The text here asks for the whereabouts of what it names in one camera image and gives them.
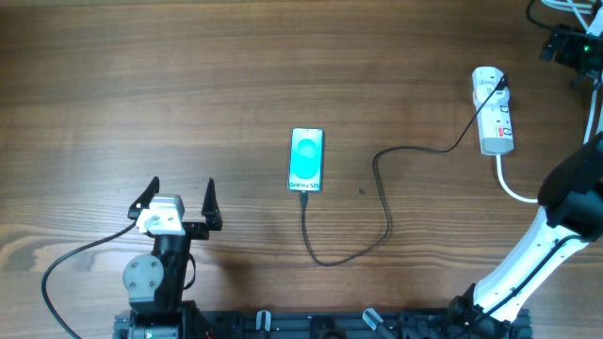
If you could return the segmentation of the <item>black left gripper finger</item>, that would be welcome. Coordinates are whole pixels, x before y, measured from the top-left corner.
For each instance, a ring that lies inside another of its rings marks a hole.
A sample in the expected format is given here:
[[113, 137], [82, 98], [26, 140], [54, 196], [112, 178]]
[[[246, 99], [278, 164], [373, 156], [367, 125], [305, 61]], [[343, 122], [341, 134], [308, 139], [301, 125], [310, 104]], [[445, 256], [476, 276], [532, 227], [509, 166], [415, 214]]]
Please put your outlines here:
[[127, 217], [137, 220], [144, 209], [148, 209], [152, 198], [159, 192], [160, 180], [155, 176], [139, 197], [130, 205]]
[[220, 231], [222, 229], [222, 216], [217, 201], [215, 181], [213, 178], [208, 180], [201, 214], [205, 219], [208, 230]]

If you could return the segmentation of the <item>Galaxy smartphone blue screen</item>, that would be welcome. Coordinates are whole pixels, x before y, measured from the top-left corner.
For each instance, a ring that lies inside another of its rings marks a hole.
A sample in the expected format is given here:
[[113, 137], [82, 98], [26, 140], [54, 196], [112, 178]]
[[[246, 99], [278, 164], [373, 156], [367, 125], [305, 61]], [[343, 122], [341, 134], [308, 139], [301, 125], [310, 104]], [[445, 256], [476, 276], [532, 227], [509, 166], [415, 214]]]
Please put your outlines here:
[[287, 188], [319, 192], [322, 188], [324, 131], [293, 128], [291, 133]]

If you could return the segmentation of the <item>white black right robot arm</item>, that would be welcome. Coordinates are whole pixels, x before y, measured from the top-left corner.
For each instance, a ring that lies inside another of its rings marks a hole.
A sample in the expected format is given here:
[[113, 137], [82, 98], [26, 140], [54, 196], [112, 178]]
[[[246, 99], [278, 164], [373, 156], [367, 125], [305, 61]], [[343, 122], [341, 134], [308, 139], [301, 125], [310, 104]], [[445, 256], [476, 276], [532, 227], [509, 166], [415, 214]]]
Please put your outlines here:
[[[584, 32], [566, 25], [550, 31], [541, 58], [579, 71], [579, 78], [595, 80], [594, 100], [602, 84], [602, 7]], [[503, 262], [448, 308], [442, 332], [448, 338], [518, 338], [511, 324], [530, 295], [568, 257], [602, 236], [602, 132], [590, 137], [590, 115], [583, 145], [561, 162], [543, 181], [537, 199], [509, 189], [502, 171], [502, 155], [513, 149], [509, 91], [506, 76], [496, 68], [480, 67], [472, 74], [481, 152], [495, 158], [497, 177], [514, 199], [539, 205], [534, 221]]]

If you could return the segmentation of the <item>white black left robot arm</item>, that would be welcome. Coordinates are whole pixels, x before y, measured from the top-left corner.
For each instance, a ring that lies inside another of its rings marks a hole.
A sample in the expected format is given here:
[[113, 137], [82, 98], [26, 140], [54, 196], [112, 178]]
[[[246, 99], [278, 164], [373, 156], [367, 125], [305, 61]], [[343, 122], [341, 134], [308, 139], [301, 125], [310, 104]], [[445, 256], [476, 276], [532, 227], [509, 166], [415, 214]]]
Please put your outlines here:
[[184, 301], [183, 292], [194, 281], [186, 280], [187, 266], [195, 261], [190, 253], [194, 240], [206, 240], [222, 229], [215, 182], [209, 180], [202, 206], [203, 221], [184, 221], [185, 206], [177, 194], [161, 195], [159, 178], [131, 204], [128, 217], [139, 232], [151, 237], [149, 254], [132, 259], [122, 275], [131, 307], [115, 318], [115, 338], [213, 338], [214, 330], [196, 303]]

